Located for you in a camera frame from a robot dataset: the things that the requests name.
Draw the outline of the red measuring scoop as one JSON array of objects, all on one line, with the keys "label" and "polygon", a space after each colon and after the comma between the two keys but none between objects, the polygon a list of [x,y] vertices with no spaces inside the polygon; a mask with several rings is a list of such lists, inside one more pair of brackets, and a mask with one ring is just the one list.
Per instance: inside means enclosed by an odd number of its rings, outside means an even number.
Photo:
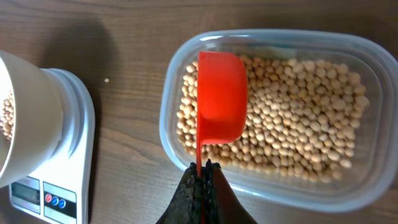
[{"label": "red measuring scoop", "polygon": [[[197,85],[197,176],[202,184],[201,147],[235,141],[246,122],[248,88],[245,68],[235,54],[201,51]],[[201,223],[205,223],[204,195]]]}]

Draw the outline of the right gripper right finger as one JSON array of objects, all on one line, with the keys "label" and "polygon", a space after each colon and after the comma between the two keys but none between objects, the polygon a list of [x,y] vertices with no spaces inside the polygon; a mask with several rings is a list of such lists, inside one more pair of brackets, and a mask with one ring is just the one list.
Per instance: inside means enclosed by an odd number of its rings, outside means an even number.
[{"label": "right gripper right finger", "polygon": [[257,223],[239,202],[218,163],[212,163],[208,159],[202,171],[205,179],[205,223]]}]

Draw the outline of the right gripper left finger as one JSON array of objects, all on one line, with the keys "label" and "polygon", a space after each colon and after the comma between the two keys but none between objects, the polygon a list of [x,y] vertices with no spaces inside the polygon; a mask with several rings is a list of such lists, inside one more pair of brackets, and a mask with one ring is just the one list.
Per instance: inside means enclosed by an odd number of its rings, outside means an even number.
[{"label": "right gripper left finger", "polygon": [[200,224],[201,200],[202,180],[197,176],[197,165],[192,162],[156,224]]}]

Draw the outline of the soybeans in bowl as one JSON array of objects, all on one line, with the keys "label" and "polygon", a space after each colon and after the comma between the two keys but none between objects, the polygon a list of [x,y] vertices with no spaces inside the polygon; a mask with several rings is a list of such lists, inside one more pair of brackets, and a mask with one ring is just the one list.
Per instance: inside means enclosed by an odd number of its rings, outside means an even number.
[{"label": "soybeans in bowl", "polygon": [[11,141],[14,135],[14,95],[10,90],[2,101],[1,106],[1,133],[7,141]]}]

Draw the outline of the soybeans pile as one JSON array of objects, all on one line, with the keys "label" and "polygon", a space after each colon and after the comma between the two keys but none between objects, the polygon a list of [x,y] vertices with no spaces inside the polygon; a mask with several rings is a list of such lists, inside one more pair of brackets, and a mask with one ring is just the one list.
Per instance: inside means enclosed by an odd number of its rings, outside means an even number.
[{"label": "soybeans pile", "polygon": [[248,77],[244,130],[231,143],[203,146],[202,159],[313,182],[341,180],[370,104],[363,75],[323,59],[240,61]]}]

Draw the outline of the clear plastic container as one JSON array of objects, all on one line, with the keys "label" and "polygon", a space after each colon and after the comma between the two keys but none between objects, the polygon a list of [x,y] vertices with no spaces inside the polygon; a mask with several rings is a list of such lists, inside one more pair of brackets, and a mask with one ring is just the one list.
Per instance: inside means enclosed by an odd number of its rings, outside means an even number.
[{"label": "clear plastic container", "polygon": [[370,100],[356,131],[353,167],[343,171],[341,180],[324,184],[224,166],[222,171],[233,189],[285,205],[334,213],[364,207],[389,188],[397,172],[397,60],[386,49],[359,36],[313,30],[219,30],[193,37],[169,63],[159,119],[163,148],[181,170],[195,157],[187,154],[178,140],[176,114],[185,68],[201,51],[345,63],[361,75]]}]

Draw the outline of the white kitchen scale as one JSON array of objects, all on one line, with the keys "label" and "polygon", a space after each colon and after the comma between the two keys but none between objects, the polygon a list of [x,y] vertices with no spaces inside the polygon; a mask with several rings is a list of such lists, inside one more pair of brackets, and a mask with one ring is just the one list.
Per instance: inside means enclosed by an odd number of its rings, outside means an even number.
[{"label": "white kitchen scale", "polygon": [[49,160],[9,185],[9,201],[14,208],[49,223],[88,223],[95,133],[93,102],[74,74],[57,68],[44,72],[62,100],[62,138]]}]

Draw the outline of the white bowl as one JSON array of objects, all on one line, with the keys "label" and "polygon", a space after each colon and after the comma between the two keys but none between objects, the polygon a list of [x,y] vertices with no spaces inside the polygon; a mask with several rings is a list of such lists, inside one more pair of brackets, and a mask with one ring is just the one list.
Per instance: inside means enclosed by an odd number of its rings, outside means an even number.
[{"label": "white bowl", "polygon": [[14,133],[1,167],[4,187],[28,176],[53,154],[62,136],[63,108],[43,70],[3,50],[1,86],[14,97]]}]

